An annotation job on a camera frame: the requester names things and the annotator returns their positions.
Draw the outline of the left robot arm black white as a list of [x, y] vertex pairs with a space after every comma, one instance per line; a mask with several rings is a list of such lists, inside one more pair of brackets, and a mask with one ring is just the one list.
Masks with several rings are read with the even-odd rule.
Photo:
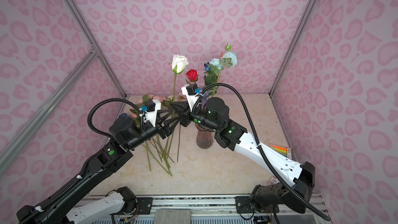
[[76, 177], [56, 193], [35, 206], [24, 206], [17, 212], [21, 224], [66, 224], [73, 221], [67, 216], [72, 208], [93, 188], [122, 168], [132, 158], [132, 151], [156, 135], [166, 138], [180, 122], [180, 117], [171, 118], [170, 110], [143, 111], [140, 126], [133, 118], [121, 115], [106, 133], [97, 129], [92, 121], [95, 112], [103, 105], [96, 105], [87, 118], [89, 128], [109, 138], [109, 142], [83, 164]]

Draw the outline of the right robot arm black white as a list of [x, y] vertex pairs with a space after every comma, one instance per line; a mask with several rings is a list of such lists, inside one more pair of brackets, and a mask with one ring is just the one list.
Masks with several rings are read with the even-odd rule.
[[315, 185], [314, 166], [295, 162], [257, 142], [252, 133], [229, 117], [229, 107], [218, 97], [208, 100], [205, 108], [195, 107], [194, 100], [173, 103], [171, 107], [183, 126], [192, 122], [204, 126], [214, 132], [222, 148], [244, 155], [274, 174], [278, 183], [257, 185], [250, 194], [249, 206], [254, 212], [263, 213], [279, 204], [300, 214], [306, 212]]

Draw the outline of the pink carnation sprig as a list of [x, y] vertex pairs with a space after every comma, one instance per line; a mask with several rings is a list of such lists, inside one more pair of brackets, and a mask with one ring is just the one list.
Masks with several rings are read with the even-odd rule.
[[168, 96], [158, 96], [158, 95], [153, 95], [153, 94], [145, 94], [143, 97], [139, 100], [138, 103], [145, 103], [148, 100], [158, 100], [159, 102], [164, 102], [164, 101], [170, 101], [172, 100], [173, 97], [171, 95]]

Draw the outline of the blue rose long stem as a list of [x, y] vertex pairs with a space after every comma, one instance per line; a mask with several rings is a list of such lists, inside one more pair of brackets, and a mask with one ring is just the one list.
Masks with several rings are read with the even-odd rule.
[[205, 72], [209, 72], [211, 70], [211, 65], [209, 63], [205, 63], [204, 70], [205, 70]]

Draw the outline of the white rose long stem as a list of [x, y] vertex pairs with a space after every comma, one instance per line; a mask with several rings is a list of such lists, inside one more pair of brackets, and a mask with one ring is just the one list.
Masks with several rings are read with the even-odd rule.
[[172, 102], [176, 101], [177, 75], [181, 74], [185, 70], [185, 68], [188, 66], [188, 64], [189, 64], [188, 59], [185, 56], [173, 55], [173, 60], [171, 63], [171, 68], [174, 73]]

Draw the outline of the smoky pink glass vase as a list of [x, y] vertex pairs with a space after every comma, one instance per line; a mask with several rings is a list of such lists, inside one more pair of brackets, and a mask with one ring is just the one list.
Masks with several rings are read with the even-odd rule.
[[209, 149], [214, 143], [213, 133], [200, 124], [195, 124], [198, 130], [196, 144], [201, 149]]

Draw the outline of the light blue flower sprig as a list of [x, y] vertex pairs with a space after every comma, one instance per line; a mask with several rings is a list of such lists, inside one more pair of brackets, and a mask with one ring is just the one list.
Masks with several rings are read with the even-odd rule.
[[204, 72], [205, 87], [220, 83], [221, 74], [225, 69], [237, 66], [237, 56], [232, 51], [232, 45], [226, 43], [224, 51], [220, 53], [219, 58], [212, 58], [208, 63], [211, 65], [209, 72]]

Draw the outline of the red rose long stem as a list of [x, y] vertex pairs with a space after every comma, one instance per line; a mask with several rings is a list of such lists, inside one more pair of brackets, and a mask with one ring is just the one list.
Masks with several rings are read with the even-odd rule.
[[185, 75], [187, 77], [186, 82], [189, 84], [194, 84], [198, 81], [198, 72], [195, 69], [190, 69]]

